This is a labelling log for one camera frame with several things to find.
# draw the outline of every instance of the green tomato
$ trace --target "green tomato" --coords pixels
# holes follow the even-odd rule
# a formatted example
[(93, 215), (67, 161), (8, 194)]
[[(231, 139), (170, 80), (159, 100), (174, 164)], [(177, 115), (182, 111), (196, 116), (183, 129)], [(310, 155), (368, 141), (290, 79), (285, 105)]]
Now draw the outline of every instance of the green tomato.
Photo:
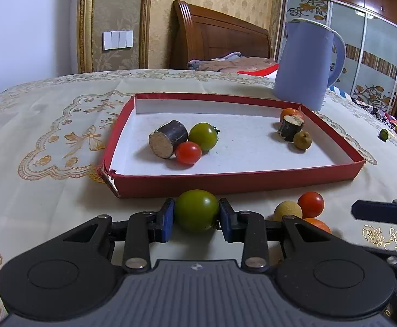
[(200, 146), (202, 151), (209, 151), (218, 141), (218, 133), (215, 127), (208, 123), (198, 123), (189, 132), (188, 140)]
[(217, 198), (201, 189), (180, 194), (174, 206), (175, 222), (183, 229), (195, 233), (209, 229), (218, 212)]

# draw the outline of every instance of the kettle lid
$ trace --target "kettle lid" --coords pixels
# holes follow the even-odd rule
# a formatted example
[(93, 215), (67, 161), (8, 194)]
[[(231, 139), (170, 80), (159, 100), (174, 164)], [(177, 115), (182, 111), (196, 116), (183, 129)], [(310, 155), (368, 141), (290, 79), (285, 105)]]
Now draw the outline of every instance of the kettle lid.
[(293, 18), (291, 21), (288, 21), (288, 22), (286, 22), (286, 23), (295, 23), (295, 22), (308, 22), (308, 23), (312, 23), (312, 24), (315, 24), (315, 25), (317, 25), (317, 26), (320, 26), (320, 27), (323, 27), (323, 28), (329, 30), (329, 31), (332, 32), (333, 34), (336, 33), (332, 28), (327, 27), (325, 24), (322, 24), (322, 23), (317, 22), (317, 21), (312, 21), (311, 19), (306, 19), (306, 18)]

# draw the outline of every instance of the yellow ball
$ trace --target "yellow ball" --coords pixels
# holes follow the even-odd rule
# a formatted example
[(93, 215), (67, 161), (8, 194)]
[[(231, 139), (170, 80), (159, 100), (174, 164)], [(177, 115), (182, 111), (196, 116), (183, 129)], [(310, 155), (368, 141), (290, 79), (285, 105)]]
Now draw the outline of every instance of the yellow ball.
[(303, 218), (303, 211), (295, 201), (284, 201), (275, 208), (272, 219), (275, 222), (280, 222), (283, 215), (295, 215)]

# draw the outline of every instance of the cherry tomato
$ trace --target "cherry tomato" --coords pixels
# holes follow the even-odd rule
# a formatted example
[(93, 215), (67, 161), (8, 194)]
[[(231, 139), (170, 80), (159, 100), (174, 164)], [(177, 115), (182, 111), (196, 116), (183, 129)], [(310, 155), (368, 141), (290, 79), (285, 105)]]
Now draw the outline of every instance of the cherry tomato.
[(324, 224), (321, 220), (315, 219), (313, 217), (307, 217), (306, 219), (303, 220), (308, 222), (309, 224), (316, 226), (317, 228), (320, 228), (321, 230), (324, 230), (328, 233), (332, 233), (329, 227), (326, 224)]
[(218, 200), (212, 193), (201, 189), (189, 190), (176, 199), (175, 222), (190, 232), (206, 231), (211, 228), (218, 211)]
[(304, 193), (298, 198), (297, 203), (303, 210), (303, 219), (306, 217), (317, 217), (324, 209), (324, 199), (317, 192)]
[(284, 116), (297, 116), (304, 120), (303, 113), (294, 108), (283, 109), (282, 113), (280, 113), (280, 122), (282, 122)]
[(201, 147), (202, 151), (209, 151), (218, 141), (218, 133), (215, 127), (208, 123), (198, 123), (189, 132), (188, 140)]
[(176, 148), (176, 160), (185, 165), (193, 165), (201, 157), (201, 149), (196, 143), (186, 141)]

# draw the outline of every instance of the white tray bottom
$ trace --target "white tray bottom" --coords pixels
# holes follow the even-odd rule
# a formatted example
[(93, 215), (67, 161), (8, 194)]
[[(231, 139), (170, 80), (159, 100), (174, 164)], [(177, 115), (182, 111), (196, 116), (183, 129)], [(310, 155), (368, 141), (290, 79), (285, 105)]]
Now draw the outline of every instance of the white tray bottom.
[[(299, 169), (352, 162), (307, 117), (303, 130), (313, 138), (311, 147), (304, 152), (284, 141), (277, 134), (281, 111), (225, 102), (137, 100), (110, 168), (122, 175), (184, 175)], [(178, 163), (175, 156), (157, 157), (148, 145), (148, 136), (173, 119), (183, 123), (188, 131), (200, 122), (215, 126), (221, 131), (217, 145), (193, 166)]]

